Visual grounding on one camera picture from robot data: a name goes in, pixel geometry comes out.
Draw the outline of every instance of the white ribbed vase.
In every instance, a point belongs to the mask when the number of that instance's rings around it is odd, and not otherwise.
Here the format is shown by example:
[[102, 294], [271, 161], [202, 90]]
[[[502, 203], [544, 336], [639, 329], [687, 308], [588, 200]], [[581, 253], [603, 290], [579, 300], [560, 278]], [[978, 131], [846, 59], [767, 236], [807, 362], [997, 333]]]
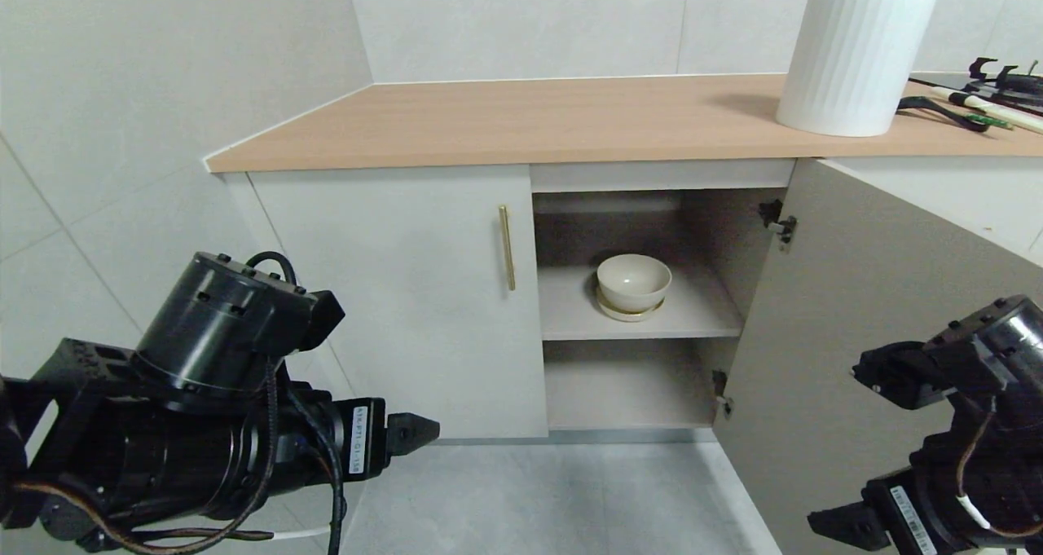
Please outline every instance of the white ribbed vase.
[[881, 136], [938, 0], [807, 0], [776, 120], [825, 136]]

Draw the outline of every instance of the white bowl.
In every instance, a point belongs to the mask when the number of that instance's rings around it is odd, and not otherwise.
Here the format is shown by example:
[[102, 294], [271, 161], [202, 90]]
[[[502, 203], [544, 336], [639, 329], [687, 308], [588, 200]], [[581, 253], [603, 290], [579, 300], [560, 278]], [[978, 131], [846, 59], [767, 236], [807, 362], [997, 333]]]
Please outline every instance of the white bowl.
[[673, 276], [658, 259], [623, 254], [598, 266], [598, 284], [612, 307], [627, 313], [642, 313], [662, 303]]
[[662, 307], [662, 303], [659, 303], [648, 311], [640, 311], [640, 313], [628, 313], [628, 311], [622, 311], [612, 307], [612, 305], [605, 299], [605, 293], [601, 291], [601, 287], [599, 286], [598, 306], [601, 307], [601, 311], [603, 311], [603, 313], [617, 321], [623, 321], [625, 323], [639, 323], [640, 321], [647, 321], [649, 318], [652, 318], [652, 314], [655, 314], [655, 311], [658, 311], [659, 308]]

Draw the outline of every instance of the black robotic arm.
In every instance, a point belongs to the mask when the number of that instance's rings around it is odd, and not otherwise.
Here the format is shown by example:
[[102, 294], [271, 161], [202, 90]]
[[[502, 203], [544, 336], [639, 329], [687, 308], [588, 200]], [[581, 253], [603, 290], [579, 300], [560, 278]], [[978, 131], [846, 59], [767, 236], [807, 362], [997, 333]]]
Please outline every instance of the black robotic arm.
[[[287, 276], [253, 266], [275, 259]], [[437, 423], [385, 414], [383, 399], [333, 401], [292, 382], [283, 358], [313, 349], [344, 317], [332, 292], [307, 292], [274, 251], [239, 264], [197, 254], [136, 349], [65, 339], [30, 380], [0, 378], [0, 522], [38, 518], [88, 552], [188, 555], [223, 538], [269, 496], [379, 476], [392, 456], [438, 437]], [[31, 464], [25, 441], [52, 403], [58, 416]], [[222, 529], [144, 532], [187, 514]], [[149, 541], [198, 537], [178, 547]]]
[[908, 410], [949, 400], [952, 425], [909, 467], [867, 482], [860, 502], [808, 515], [812, 531], [868, 551], [893, 541], [901, 555], [1043, 555], [1043, 311], [1032, 299], [996, 299], [926, 343], [865, 352], [852, 372]]

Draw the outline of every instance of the white label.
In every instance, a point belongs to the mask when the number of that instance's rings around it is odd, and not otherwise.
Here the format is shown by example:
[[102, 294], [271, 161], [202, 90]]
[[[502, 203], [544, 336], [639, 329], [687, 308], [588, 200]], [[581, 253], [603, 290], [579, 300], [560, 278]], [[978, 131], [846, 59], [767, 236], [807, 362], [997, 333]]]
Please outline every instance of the white label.
[[347, 473], [362, 474], [366, 469], [366, 431], [369, 429], [369, 407], [355, 407], [351, 412], [351, 438], [347, 450]]
[[916, 539], [917, 546], [920, 547], [920, 553], [923, 553], [923, 555], [938, 555], [938, 550], [935, 549], [935, 544], [931, 542], [930, 536], [927, 535], [927, 529], [923, 528], [920, 514], [917, 513], [916, 508], [913, 508], [913, 503], [909, 501], [908, 494], [905, 493], [905, 488], [901, 486], [891, 488], [891, 497], [895, 499], [898, 510], [901, 511], [902, 517], [905, 518], [905, 525], [913, 532], [913, 539]]

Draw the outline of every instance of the cabinet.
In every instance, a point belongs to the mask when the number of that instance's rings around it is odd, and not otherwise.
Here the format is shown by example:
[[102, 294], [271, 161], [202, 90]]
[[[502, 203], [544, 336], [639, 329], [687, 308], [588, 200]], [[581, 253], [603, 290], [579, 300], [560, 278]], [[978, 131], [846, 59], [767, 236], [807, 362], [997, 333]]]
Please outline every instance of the cabinet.
[[[345, 307], [331, 340], [356, 391], [439, 419], [445, 438], [712, 426], [783, 553], [855, 553], [805, 514], [856, 500], [950, 414], [898, 409], [850, 365], [998, 296], [1043, 299], [1030, 228], [1002, 214], [953, 220], [937, 199], [893, 194], [896, 178], [867, 162], [749, 162], [708, 185], [699, 165], [634, 166], [610, 166], [597, 192], [572, 165], [250, 177], [301, 280]], [[798, 218], [784, 250], [756, 214], [774, 198]], [[1023, 243], [1000, 245], [1009, 236]], [[593, 269], [614, 251], [675, 271], [670, 307], [648, 322], [611, 321], [593, 303]], [[715, 405], [715, 371], [730, 411]]]
[[769, 251], [730, 371], [733, 410], [714, 433], [783, 553], [863, 553], [811, 533], [805, 514], [905, 466], [925, 435], [948, 430], [951, 410], [899, 409], [849, 366], [999, 296], [1043, 299], [1043, 268], [986, 239], [994, 232], [830, 162], [799, 162], [783, 214], [798, 228], [789, 251]]
[[[547, 435], [528, 166], [250, 173], [351, 387], [443, 438]], [[515, 272], [510, 290], [500, 207]]]

